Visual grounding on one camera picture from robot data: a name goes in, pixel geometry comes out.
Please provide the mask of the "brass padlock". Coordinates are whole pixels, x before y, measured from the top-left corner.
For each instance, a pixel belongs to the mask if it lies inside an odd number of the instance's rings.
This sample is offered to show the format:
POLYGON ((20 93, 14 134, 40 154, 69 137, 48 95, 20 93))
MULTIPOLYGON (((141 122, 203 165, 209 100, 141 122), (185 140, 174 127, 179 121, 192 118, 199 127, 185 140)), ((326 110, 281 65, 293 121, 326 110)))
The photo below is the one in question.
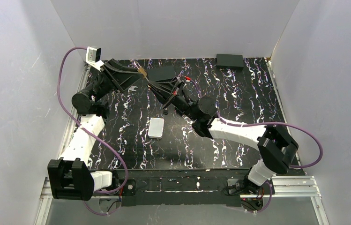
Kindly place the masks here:
POLYGON ((148 74, 145 69, 137 61, 134 61, 133 64, 137 68, 137 71, 141 73, 146 80, 148 80, 148 74))

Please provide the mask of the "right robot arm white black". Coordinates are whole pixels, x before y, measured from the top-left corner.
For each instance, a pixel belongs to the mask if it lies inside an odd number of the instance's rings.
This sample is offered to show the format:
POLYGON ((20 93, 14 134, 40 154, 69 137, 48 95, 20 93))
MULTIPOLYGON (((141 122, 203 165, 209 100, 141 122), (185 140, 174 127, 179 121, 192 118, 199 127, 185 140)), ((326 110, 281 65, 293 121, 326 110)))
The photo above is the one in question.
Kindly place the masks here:
POLYGON ((148 81, 148 87, 165 108, 173 105, 181 116, 187 116, 192 128, 201 137, 225 139, 259 151, 261 159, 253 165, 243 179, 227 185, 228 195, 256 193, 276 175, 287 174, 299 145, 280 123, 267 125, 246 124, 226 120, 219 116, 216 101, 209 96, 190 98, 180 78, 171 81, 148 81))

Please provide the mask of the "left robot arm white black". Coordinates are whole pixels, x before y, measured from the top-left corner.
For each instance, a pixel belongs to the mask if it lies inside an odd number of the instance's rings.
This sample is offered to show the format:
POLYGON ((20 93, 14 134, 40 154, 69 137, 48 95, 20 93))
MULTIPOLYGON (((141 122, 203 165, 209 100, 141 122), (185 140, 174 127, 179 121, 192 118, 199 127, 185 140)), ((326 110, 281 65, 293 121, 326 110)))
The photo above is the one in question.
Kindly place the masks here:
POLYGON ((102 97, 113 91, 127 91, 146 77, 143 68, 126 67, 114 59, 106 62, 87 60, 86 63, 97 72, 97 76, 72 97, 73 107, 81 116, 77 129, 64 152, 58 159, 50 160, 47 166, 55 199, 87 201, 101 189, 118 187, 113 184, 112 172, 91 172, 87 166, 98 135, 109 117, 108 102, 102 97))

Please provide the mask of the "silver open-end wrench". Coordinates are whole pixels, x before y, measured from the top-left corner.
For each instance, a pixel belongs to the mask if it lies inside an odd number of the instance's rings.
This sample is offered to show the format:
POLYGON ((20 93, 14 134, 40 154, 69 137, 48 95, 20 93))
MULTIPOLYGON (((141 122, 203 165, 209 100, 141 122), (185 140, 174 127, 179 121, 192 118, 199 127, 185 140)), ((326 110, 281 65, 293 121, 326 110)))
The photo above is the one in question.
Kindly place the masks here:
POLYGON ((138 89, 137 86, 131 86, 128 90, 131 91, 131 92, 136 92, 138 89))

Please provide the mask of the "black flat pad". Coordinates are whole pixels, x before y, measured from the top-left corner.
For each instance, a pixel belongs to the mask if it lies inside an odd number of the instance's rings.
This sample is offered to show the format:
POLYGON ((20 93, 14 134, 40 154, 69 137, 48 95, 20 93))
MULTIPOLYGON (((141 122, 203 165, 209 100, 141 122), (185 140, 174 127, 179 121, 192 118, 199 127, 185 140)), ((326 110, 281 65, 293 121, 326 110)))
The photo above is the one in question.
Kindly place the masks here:
POLYGON ((173 66, 157 67, 147 70, 148 79, 151 81, 171 80, 176 76, 173 66))

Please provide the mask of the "black rectangular box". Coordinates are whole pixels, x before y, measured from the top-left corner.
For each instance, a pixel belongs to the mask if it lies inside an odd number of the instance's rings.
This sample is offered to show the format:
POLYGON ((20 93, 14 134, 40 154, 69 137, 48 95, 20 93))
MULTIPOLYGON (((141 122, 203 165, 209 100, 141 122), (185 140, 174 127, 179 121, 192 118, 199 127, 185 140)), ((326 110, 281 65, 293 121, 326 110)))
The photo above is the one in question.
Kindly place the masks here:
POLYGON ((216 67, 223 69, 243 69, 245 67, 244 57, 236 54, 217 54, 216 67))

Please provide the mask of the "white network switch box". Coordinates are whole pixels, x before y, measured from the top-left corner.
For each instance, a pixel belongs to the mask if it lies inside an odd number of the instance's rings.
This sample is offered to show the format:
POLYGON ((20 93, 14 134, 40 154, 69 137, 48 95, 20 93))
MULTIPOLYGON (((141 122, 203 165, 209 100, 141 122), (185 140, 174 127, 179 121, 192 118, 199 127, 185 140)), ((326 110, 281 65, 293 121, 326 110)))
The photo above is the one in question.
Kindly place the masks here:
POLYGON ((151 118, 149 121, 148 137, 161 139, 163 137, 164 119, 151 118))

